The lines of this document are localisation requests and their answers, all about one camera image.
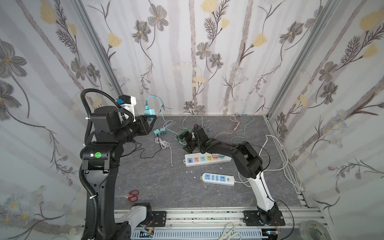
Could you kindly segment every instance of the gray table surface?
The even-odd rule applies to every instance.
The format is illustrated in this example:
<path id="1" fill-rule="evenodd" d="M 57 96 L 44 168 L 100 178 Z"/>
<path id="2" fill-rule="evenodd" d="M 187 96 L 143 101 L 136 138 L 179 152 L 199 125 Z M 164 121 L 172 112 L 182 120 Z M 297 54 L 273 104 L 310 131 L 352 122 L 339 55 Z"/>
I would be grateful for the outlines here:
<path id="1" fill-rule="evenodd" d="M 182 129 L 182 122 L 185 116 L 165 116 L 166 120 L 173 120 L 169 129 L 178 132 Z M 246 128 L 245 140 L 251 144 L 262 146 L 265 142 L 265 135 L 270 134 L 262 116 L 254 116 L 255 120 Z M 244 126 L 251 120 L 250 116 L 237 117 L 241 123 L 237 130 L 229 134 L 221 134 L 217 139 L 229 142 L 234 136 L 243 136 Z M 215 137 L 219 132 L 231 132 L 235 123 L 229 120 L 229 116 L 203 116 L 205 126 L 211 129 L 208 137 Z M 191 129 L 195 123 L 201 125 L 201 116 L 191 115 L 184 121 L 184 127 Z M 154 129 L 161 128 L 164 121 L 161 116 L 157 118 Z M 170 143 L 172 148 L 172 162 L 170 163 L 170 149 L 158 152 L 154 158 L 141 159 L 140 152 L 136 151 L 120 161 L 119 173 L 116 180 L 115 194 L 128 194 L 131 190 L 137 189 L 139 194 L 138 202 L 149 202 L 154 208 L 171 207 L 245 207 L 257 206 L 252 188 L 242 183 L 235 183 L 234 186 L 217 185 L 204 183 L 200 176 L 205 173 L 218 173 L 235 176 L 238 181 L 237 168 L 232 161 L 209 164 L 203 166 L 186 167 L 183 163 L 184 154 L 182 145 L 175 141 L 174 134 L 167 131 L 161 135 L 161 139 Z M 155 143 L 155 135 L 138 136 L 135 140 L 142 143 L 145 151 L 142 157 L 150 157 L 160 149 Z M 244 139 L 236 137 L 233 143 L 240 143 Z M 127 154 L 135 147 L 134 143 L 124 145 Z M 271 139 L 265 146 L 271 156 L 269 169 L 281 168 L 282 161 L 277 148 Z M 263 166 L 268 164 L 268 155 L 265 151 L 261 153 L 264 161 Z M 281 199 L 288 206 L 300 205 L 296 192 L 291 183 L 285 178 L 283 171 L 265 172 L 265 182 L 272 197 L 275 200 Z M 132 205 L 124 198 L 115 198 L 115 209 L 127 209 Z"/>

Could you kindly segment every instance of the scissors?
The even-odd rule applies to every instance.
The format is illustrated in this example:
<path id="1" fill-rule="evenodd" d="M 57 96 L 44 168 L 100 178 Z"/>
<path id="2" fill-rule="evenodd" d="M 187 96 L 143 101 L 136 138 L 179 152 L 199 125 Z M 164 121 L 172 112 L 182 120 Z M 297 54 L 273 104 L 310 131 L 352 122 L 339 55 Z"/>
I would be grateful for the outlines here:
<path id="1" fill-rule="evenodd" d="M 130 202 L 136 202 L 138 200 L 139 191 L 132 190 L 128 193 L 128 195 L 115 195 L 115 197 L 123 197 L 128 199 Z"/>

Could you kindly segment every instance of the power strip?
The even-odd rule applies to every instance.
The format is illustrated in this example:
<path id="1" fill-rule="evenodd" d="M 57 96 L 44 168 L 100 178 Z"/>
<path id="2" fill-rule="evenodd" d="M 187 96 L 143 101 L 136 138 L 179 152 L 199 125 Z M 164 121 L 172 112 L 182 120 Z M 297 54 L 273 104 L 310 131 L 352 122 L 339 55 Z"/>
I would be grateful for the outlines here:
<path id="1" fill-rule="evenodd" d="M 203 176 L 200 177 L 203 182 L 206 183 L 215 183 L 221 185 L 235 185 L 235 178 L 229 175 L 215 174 L 215 173 L 203 173 Z"/>
<path id="2" fill-rule="evenodd" d="M 230 162 L 232 160 L 231 157 L 217 154 L 217 153 L 191 153 L 191 154 L 185 154 L 184 155 L 184 163 L 187 167 L 190 166 L 197 166 L 197 165 L 206 165 L 206 164 L 213 164 L 218 162 Z"/>

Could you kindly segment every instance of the teal cable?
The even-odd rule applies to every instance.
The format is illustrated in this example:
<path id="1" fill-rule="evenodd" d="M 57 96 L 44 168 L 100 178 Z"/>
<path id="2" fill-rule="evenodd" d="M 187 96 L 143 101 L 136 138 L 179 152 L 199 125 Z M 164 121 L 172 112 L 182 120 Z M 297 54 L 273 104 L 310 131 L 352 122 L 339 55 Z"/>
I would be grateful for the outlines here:
<path id="1" fill-rule="evenodd" d="M 229 141 L 229 143 L 231 143 L 231 142 L 232 142 L 232 139 L 234 139 L 235 137 L 245 138 L 245 129 L 246 129 L 246 127 L 248 126 L 248 124 L 250 124 L 251 122 L 253 122 L 253 121 L 255 120 L 255 118 L 252 117 L 252 115 L 243 114 L 242 116 L 250 116 L 250 117 L 252 118 L 252 120 L 251 120 L 249 123 L 247 123 L 247 124 L 245 125 L 245 127 L 244 127 L 244 137 L 242 137 L 242 136 L 234 136 L 234 137 L 231 138 L 231 140 Z"/>
<path id="2" fill-rule="evenodd" d="M 149 98 L 157 98 L 157 100 L 159 101 L 159 104 L 160 104 L 161 115 L 163 116 L 163 120 L 164 120 L 164 122 L 166 123 L 166 129 L 169 130 L 169 131 L 171 131 L 171 132 L 173 132 L 173 133 L 175 133 L 175 134 L 177 134 L 177 132 L 174 132 L 174 131 L 170 130 L 169 128 L 167 128 L 167 121 L 164 119 L 164 113 L 163 113 L 163 108 L 162 108 L 160 99 L 159 99 L 158 97 L 156 97 L 156 96 L 149 96 L 149 97 L 146 99 L 146 101 L 148 101 Z"/>

